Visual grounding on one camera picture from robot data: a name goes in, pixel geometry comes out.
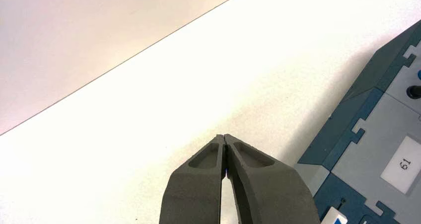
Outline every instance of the white surface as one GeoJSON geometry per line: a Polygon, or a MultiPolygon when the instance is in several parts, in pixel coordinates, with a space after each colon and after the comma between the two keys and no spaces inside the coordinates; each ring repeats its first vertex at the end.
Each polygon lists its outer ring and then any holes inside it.
{"type": "Polygon", "coordinates": [[[406,194],[420,170],[421,145],[406,136],[380,177],[406,194]]]}
{"type": "Polygon", "coordinates": [[[0,0],[0,135],[226,0],[0,0]]]}
{"type": "Polygon", "coordinates": [[[293,165],[420,7],[228,1],[0,136],[0,223],[158,223],[169,175],[216,133],[293,165]]]}
{"type": "Polygon", "coordinates": [[[345,217],[344,214],[339,212],[336,208],[330,207],[328,213],[326,214],[325,218],[323,218],[321,224],[336,224],[336,220],[341,222],[341,224],[347,224],[348,219],[345,217]]]}

